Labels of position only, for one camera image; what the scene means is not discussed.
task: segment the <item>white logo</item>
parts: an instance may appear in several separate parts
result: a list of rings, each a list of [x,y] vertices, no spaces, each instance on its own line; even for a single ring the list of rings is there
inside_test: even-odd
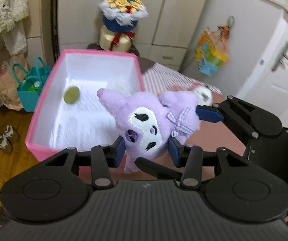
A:
[[[149,184],[149,183],[146,183],[145,185],[143,185],[144,188],[147,188],[147,187],[150,187],[150,186],[151,186],[151,184]]]

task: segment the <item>plush ear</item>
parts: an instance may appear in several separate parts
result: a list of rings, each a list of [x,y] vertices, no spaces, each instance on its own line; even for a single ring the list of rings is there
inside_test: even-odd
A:
[[[116,116],[117,112],[126,103],[123,94],[108,89],[99,89],[97,91],[97,96],[99,97],[99,102],[113,116]]]
[[[173,106],[177,101],[175,92],[170,91],[163,92],[162,95],[158,97],[158,99],[162,105],[167,107]]]

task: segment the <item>black equipment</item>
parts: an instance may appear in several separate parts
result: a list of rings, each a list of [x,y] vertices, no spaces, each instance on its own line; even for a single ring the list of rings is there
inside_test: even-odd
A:
[[[42,240],[288,240],[288,129],[273,114],[229,96],[198,106],[202,120],[223,122],[247,147],[240,157],[168,142],[183,173],[145,158],[137,167],[158,180],[119,180],[124,139],[89,152],[64,149],[12,178],[0,198],[11,220],[0,241]],[[91,166],[92,184],[78,178]],[[215,178],[201,181],[202,166]]]

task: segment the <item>cream round gift box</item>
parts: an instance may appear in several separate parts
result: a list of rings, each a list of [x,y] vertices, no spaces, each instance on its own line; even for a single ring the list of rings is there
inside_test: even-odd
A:
[[[108,30],[106,26],[103,25],[101,28],[101,37],[99,42],[100,47],[106,51],[110,51],[111,43],[116,34],[117,33]],[[119,44],[118,45],[114,44],[112,51],[127,52],[130,49],[131,45],[132,45],[131,39],[127,35],[122,34],[119,39]]]

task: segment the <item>wardrobe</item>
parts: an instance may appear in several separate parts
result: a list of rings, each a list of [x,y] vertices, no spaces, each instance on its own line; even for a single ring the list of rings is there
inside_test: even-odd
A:
[[[139,22],[133,40],[142,57],[180,68],[206,0],[142,0],[149,16]],[[60,51],[87,48],[99,41],[100,0],[58,0]]]

